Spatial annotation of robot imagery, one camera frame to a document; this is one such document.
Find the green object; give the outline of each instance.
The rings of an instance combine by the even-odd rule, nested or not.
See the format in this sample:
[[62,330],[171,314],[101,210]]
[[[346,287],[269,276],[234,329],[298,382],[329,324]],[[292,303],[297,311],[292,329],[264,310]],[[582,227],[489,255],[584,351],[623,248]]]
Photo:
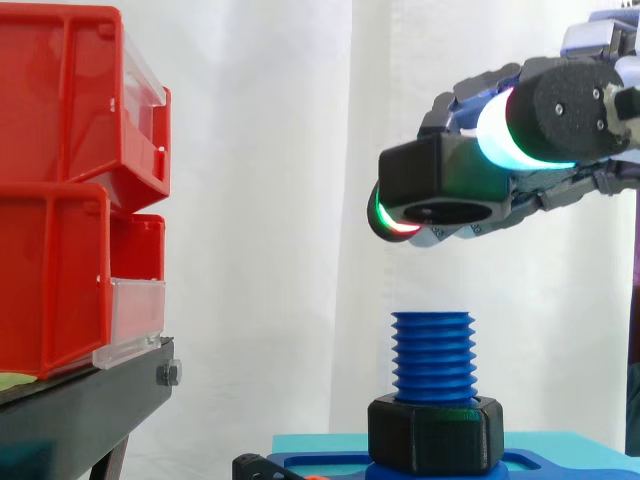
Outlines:
[[7,390],[16,385],[26,385],[33,383],[38,379],[33,375],[24,375],[22,373],[0,373],[0,392]]

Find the green light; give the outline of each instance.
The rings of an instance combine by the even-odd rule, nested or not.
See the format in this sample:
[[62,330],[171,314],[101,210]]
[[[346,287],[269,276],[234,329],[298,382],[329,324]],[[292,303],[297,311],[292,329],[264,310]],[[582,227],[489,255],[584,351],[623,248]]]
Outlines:
[[380,220],[385,227],[388,227],[397,233],[413,233],[420,230],[420,225],[407,225],[406,223],[395,222],[380,203],[378,196],[379,192],[376,192],[376,213],[378,215],[378,220]]
[[564,170],[574,162],[545,162],[531,158],[516,145],[506,120],[507,100],[513,88],[495,97],[484,107],[478,118],[476,137],[482,153],[492,163],[507,170]]

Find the light blue table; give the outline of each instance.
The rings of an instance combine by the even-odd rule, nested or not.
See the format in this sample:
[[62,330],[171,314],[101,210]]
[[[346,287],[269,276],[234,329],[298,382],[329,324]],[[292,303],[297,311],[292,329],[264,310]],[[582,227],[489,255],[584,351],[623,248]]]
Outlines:
[[[506,448],[530,450],[566,468],[618,469],[640,473],[640,458],[630,458],[575,433],[532,432],[505,434]],[[277,435],[273,453],[366,451],[366,434],[347,435]],[[299,475],[346,475],[364,470],[366,465],[300,466]],[[523,470],[508,465],[510,471]]]

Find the black metal shelf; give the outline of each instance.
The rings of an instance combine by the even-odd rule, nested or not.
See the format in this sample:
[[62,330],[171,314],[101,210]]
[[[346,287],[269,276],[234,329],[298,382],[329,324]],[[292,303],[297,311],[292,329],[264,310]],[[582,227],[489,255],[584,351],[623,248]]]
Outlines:
[[0,392],[0,478],[119,477],[131,431],[171,397],[173,339],[109,370],[93,367]]

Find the black clamp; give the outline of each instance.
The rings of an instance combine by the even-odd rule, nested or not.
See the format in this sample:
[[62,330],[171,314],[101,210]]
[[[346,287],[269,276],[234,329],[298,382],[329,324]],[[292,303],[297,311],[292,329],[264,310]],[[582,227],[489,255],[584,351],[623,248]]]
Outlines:
[[255,453],[245,453],[233,461],[232,480],[272,480],[274,478],[305,480],[304,477]]

